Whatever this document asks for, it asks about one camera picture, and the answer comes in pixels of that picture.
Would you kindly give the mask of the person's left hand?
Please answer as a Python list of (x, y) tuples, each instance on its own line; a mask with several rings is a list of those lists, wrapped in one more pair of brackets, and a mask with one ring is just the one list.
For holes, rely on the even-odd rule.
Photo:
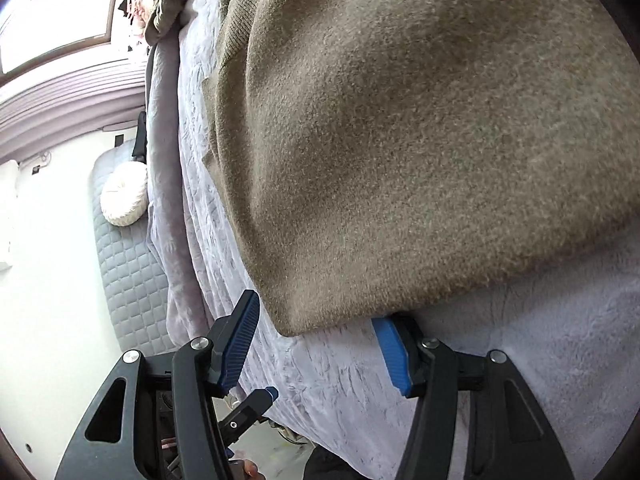
[[(175, 437), (160, 440), (160, 449), (166, 467), (167, 479), (182, 479), (181, 460)], [(233, 479), (263, 479), (265, 476), (258, 470), (251, 460), (229, 460), (229, 467)]]

